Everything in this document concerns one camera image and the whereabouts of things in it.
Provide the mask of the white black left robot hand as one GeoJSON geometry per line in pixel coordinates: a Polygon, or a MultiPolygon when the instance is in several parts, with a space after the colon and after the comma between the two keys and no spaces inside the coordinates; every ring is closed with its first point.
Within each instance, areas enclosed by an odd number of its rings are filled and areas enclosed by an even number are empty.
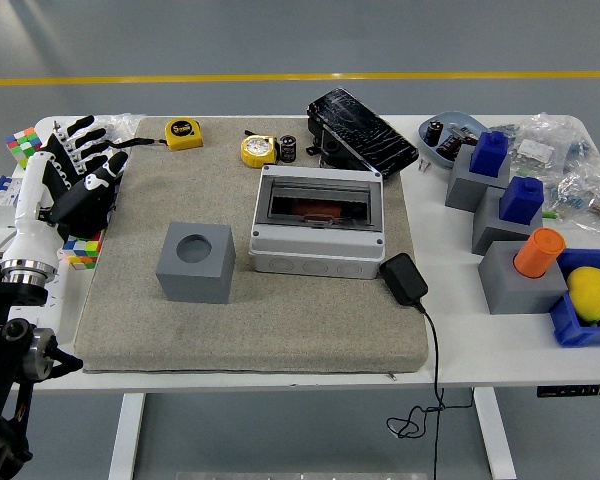
{"type": "Polygon", "coordinates": [[[55,270],[70,236],[89,238],[105,229],[127,159],[94,116],[57,122],[28,160],[16,204],[16,235],[3,266],[37,263],[55,270]]]}

